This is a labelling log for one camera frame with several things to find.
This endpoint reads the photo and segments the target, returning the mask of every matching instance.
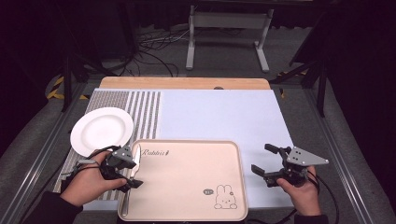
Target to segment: metal frame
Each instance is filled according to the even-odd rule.
[[[260,66],[264,73],[270,71],[268,62],[265,58],[262,47],[268,29],[273,18],[274,10],[269,9],[266,14],[240,14],[240,13],[214,13],[214,12],[195,12],[195,6],[190,9],[190,40],[187,52],[186,69],[192,70],[195,52],[195,27],[218,27],[218,28],[243,28],[261,29],[262,35],[259,41],[255,41],[255,50],[260,61]]]

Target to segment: wooden edge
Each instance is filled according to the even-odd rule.
[[[227,77],[104,77],[99,88],[271,90],[264,78]]]

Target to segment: striped mat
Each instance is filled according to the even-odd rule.
[[[86,114],[102,107],[116,107],[128,112],[134,121],[132,141],[139,139],[155,139],[158,135],[157,123],[161,109],[160,91],[136,91],[95,89],[88,104]],[[73,170],[78,160],[84,157],[71,148],[54,187],[54,192],[61,191],[61,182]],[[98,200],[117,200],[121,194],[118,190],[105,192]]]

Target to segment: beige tray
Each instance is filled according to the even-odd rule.
[[[237,221],[248,213],[238,146],[230,141],[138,140],[142,157],[126,221]]]

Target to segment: white plate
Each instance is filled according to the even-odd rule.
[[[116,107],[104,107],[84,115],[70,135],[73,149],[84,157],[96,149],[124,146],[134,131],[131,116]]]

